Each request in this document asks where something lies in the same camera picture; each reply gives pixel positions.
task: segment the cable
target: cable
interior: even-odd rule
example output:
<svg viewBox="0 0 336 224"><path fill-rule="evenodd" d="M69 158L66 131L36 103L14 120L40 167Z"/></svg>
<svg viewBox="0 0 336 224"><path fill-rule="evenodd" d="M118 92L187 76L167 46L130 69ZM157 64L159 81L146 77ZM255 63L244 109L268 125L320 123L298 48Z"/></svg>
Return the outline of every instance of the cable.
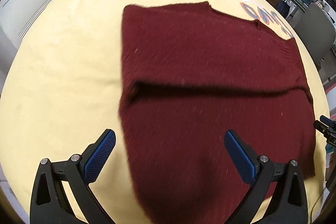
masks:
<svg viewBox="0 0 336 224"><path fill-rule="evenodd" d="M322 191L322 193L321 193L320 196L317 198L317 200L315 201L315 203L314 203L314 205L313 205L313 208L312 208L311 211L310 211L310 224L312 223L312 215L313 215L314 207L315 207L316 203L319 201L319 199L322 197L322 195L323 195L323 193L324 193L324 191L325 191L326 188L327 188L327 187L325 186L324 189L323 189L323 191Z"/></svg>

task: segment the fold in sweater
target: fold in sweater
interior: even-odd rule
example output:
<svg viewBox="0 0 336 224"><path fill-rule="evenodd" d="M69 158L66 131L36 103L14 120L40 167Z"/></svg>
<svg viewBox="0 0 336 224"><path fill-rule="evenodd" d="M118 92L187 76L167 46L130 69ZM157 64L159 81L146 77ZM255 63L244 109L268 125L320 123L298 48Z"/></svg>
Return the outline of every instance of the fold in sweater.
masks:
<svg viewBox="0 0 336 224"><path fill-rule="evenodd" d="M208 3L125 7L121 117L138 202L155 224L223 224L249 186L223 145L234 129L314 175L312 96L295 39ZM274 185L267 197L272 195Z"/></svg>

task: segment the gray chair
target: gray chair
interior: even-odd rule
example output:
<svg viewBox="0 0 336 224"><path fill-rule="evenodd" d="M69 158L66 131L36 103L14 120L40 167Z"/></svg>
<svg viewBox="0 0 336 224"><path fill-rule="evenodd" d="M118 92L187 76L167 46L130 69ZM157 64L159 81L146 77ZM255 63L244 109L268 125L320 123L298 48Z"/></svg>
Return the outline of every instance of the gray chair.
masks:
<svg viewBox="0 0 336 224"><path fill-rule="evenodd" d="M320 7L311 3L294 30L318 67L336 38L331 19Z"/></svg>

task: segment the cartoon print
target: cartoon print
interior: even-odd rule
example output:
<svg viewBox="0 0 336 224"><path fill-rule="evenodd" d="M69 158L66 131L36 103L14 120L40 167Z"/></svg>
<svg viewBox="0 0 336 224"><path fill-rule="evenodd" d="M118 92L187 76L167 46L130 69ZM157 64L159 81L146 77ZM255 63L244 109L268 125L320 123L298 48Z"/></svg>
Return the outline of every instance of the cartoon print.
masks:
<svg viewBox="0 0 336 224"><path fill-rule="evenodd" d="M251 5L256 5L257 11L252 8L248 3ZM240 0L240 5L251 18L258 20L261 19L266 25L269 25L270 22L272 24L280 25L281 31L285 35L289 36L290 38L294 37L293 33L290 31L290 29L286 26L286 24L282 21L282 19L276 12L269 12L266 8L256 3L254 0Z"/></svg>

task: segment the dark red fabric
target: dark red fabric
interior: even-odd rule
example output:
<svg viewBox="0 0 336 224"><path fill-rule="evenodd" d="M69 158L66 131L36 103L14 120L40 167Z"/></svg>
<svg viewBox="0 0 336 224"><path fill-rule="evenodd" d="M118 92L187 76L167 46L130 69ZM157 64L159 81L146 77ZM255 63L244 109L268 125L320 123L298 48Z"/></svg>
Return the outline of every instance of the dark red fabric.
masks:
<svg viewBox="0 0 336 224"><path fill-rule="evenodd" d="M120 117L133 186L155 224L223 224L248 186L224 145L314 175L312 96L294 39L208 3L124 9Z"/></svg>

